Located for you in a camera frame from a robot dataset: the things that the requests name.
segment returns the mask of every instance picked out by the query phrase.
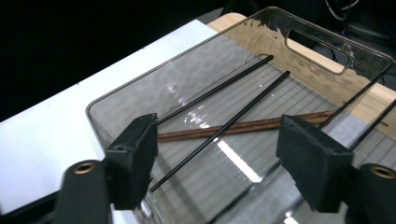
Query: white surface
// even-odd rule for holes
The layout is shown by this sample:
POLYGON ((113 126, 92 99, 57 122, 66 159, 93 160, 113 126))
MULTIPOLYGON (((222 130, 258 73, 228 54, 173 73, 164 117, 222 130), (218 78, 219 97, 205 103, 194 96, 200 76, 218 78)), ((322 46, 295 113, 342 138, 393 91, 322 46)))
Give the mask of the white surface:
MULTIPOLYGON (((85 114, 91 101, 215 33, 204 24, 192 21, 77 85, 1 122, 1 213, 58 190, 63 173, 70 165, 104 157, 85 114)), ((119 214, 114 214, 114 218, 122 219, 119 214)))

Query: wooden stick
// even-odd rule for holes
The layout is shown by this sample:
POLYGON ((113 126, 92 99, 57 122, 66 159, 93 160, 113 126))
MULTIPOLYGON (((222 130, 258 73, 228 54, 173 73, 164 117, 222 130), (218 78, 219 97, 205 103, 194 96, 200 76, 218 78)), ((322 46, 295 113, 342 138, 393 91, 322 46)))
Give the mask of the wooden stick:
MULTIPOLYGON (((318 125, 326 121, 335 111, 325 111, 311 114, 297 115, 300 119, 318 125)), ((242 123, 235 123, 232 125, 224 134, 232 133, 251 133, 257 131, 277 129, 280 127, 280 118, 275 119, 261 119, 255 121, 248 121, 242 123)), ((186 140, 193 138, 204 138, 209 137, 221 128, 220 126, 214 126, 206 129, 193 129, 187 131, 180 131, 174 133, 160 133, 158 134, 158 140, 160 142, 186 140)))

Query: cable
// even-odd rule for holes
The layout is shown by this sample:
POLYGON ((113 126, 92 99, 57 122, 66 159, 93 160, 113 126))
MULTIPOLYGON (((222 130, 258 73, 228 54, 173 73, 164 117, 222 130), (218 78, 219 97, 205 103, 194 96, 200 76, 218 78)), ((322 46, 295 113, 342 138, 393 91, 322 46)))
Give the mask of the cable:
POLYGON ((333 10, 332 10, 332 8, 330 7, 330 5, 329 5, 329 3, 327 2, 327 0, 326 0, 326 6, 329 8, 329 10, 330 10, 330 12, 332 13, 332 15, 337 19, 337 20, 339 20, 339 21, 344 21, 347 17, 340 17, 340 16, 338 16, 333 10))
MULTIPOLYGON (((359 1, 360 1, 360 0, 356 0, 354 3, 352 3, 352 1, 350 1, 348 6, 346 6, 346 7, 341 7, 340 10, 341 10, 341 11, 344 11, 344 10, 347 10, 347 9, 350 10, 352 7, 356 6, 356 4, 359 3, 359 1)), ((325 0, 325 2, 326 2, 326 6, 329 8, 330 12, 332 13, 332 15, 333 15, 337 20, 339 20, 339 21, 344 21, 344 20, 347 19, 347 16, 349 15, 349 11, 348 11, 348 13, 347 13, 346 16, 340 17, 340 16, 337 15, 337 13, 335 13, 335 12, 332 10, 332 7, 329 5, 329 3, 327 2, 327 0, 325 0)))
POLYGON ((349 4, 349 6, 341 7, 341 10, 347 10, 347 9, 350 9, 350 8, 354 7, 356 4, 359 3, 359 1, 360 1, 360 0, 356 0, 354 3, 349 4))

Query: wooden surface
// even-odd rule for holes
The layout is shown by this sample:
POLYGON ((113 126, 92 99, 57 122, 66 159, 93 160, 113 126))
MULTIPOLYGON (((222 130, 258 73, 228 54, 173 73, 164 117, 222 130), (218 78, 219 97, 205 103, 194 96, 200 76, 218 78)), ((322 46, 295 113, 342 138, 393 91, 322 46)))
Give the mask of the wooden surface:
MULTIPOLYGON (((237 14, 230 13, 226 14, 212 22, 207 26, 212 28, 217 32, 221 32, 234 24, 242 21, 246 17, 237 14)), ((296 42, 288 40, 288 45, 295 51, 300 52, 305 57, 322 64, 324 67, 331 69, 333 71, 342 71, 344 66, 336 63, 311 49, 308 49, 296 42)), ((396 92, 388 89, 380 84, 375 84, 370 91, 364 96, 364 98, 350 111, 353 115, 365 122, 371 122, 375 119, 378 114, 385 109, 394 99, 396 99, 396 92)), ((391 111, 387 117, 383 120, 388 126, 379 127, 380 131, 389 134, 393 139, 396 139, 396 112, 391 111)))

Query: clamp jaw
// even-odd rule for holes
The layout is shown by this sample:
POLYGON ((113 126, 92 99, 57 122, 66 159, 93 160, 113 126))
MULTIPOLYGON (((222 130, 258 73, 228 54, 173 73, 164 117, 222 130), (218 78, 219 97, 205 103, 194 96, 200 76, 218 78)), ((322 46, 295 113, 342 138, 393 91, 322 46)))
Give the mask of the clamp jaw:
POLYGON ((110 204, 135 210, 146 196, 158 154, 157 115, 131 122, 106 149, 102 161, 81 161, 67 169, 53 223, 112 223, 110 204))
POLYGON ((276 156, 313 210, 337 213, 346 223, 396 223, 396 172, 377 164, 360 169, 354 153, 305 120, 283 116, 276 156))

